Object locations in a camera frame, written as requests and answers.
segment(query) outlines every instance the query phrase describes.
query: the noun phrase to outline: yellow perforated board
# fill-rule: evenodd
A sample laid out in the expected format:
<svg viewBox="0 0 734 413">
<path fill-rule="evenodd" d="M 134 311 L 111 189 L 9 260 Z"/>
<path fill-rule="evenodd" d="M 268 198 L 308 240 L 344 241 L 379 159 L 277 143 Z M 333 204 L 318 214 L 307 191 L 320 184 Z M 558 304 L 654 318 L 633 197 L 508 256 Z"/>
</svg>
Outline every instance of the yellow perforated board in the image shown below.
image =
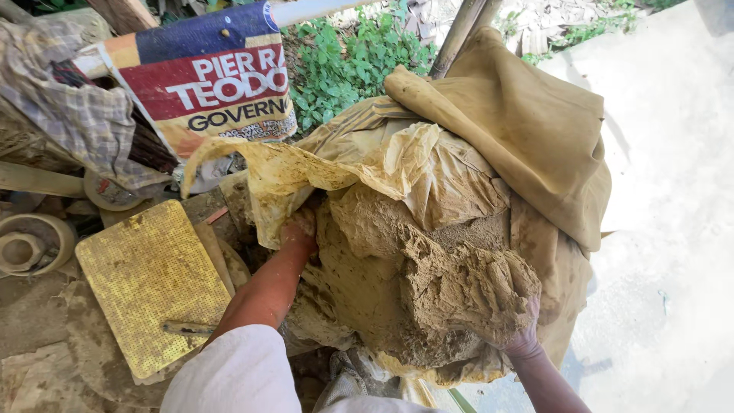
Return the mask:
<svg viewBox="0 0 734 413">
<path fill-rule="evenodd" d="M 216 325 L 230 301 L 178 201 L 166 201 L 76 246 L 76 257 L 130 370 L 146 378 L 202 345 L 165 320 Z"/>
</svg>

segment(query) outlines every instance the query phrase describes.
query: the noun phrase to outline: tarpaulin banner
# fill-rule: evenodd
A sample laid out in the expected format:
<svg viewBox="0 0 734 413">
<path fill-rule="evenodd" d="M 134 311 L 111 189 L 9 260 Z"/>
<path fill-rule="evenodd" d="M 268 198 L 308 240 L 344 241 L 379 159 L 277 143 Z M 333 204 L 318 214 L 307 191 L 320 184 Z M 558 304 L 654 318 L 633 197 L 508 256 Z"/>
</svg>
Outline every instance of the tarpaulin banner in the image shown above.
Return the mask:
<svg viewBox="0 0 734 413">
<path fill-rule="evenodd" d="M 267 1 L 116 37 L 100 53 L 181 158 L 208 137 L 277 142 L 296 131 L 280 30 Z"/>
</svg>

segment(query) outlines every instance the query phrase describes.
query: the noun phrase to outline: concrete floor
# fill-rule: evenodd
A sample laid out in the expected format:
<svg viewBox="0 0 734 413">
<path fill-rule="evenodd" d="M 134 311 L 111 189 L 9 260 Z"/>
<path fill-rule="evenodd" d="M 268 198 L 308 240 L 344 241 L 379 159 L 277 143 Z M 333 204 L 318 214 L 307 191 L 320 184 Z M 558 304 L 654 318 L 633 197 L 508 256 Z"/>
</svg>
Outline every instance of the concrete floor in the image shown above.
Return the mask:
<svg viewBox="0 0 734 413">
<path fill-rule="evenodd" d="M 613 189 L 563 375 L 594 412 L 731 412 L 734 6 L 688 0 L 539 67 L 605 98 Z M 532 412 L 515 375 L 460 387 Z M 456 412 L 448 395 L 441 407 Z"/>
</svg>

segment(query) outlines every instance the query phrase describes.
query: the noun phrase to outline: forearm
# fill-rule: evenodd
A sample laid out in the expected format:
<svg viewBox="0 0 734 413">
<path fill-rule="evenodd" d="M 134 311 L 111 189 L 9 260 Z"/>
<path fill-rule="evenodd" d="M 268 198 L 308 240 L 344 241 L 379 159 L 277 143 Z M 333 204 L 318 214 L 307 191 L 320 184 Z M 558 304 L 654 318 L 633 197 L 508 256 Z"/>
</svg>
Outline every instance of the forearm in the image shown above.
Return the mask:
<svg viewBox="0 0 734 413">
<path fill-rule="evenodd" d="M 539 345 L 523 357 L 510 357 L 537 413 L 591 412 Z"/>
<path fill-rule="evenodd" d="M 206 345 L 227 331 L 250 324 L 277 328 L 293 303 L 307 261 L 308 250 L 303 245 L 286 243 L 237 291 Z"/>
</svg>

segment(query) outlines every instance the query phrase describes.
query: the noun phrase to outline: checkered fabric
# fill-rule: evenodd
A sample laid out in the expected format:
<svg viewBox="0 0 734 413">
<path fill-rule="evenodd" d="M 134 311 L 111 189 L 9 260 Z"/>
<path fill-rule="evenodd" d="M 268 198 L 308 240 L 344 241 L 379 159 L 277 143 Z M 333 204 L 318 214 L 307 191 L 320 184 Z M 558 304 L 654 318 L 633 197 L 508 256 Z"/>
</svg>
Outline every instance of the checkered fabric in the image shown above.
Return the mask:
<svg viewBox="0 0 734 413">
<path fill-rule="evenodd" d="M 54 79 L 51 62 L 70 59 L 83 46 L 75 23 L 0 21 L 0 109 L 22 112 L 24 121 L 86 168 L 137 195 L 152 195 L 171 177 L 128 159 L 135 122 L 127 93 L 121 87 L 76 88 Z"/>
</svg>

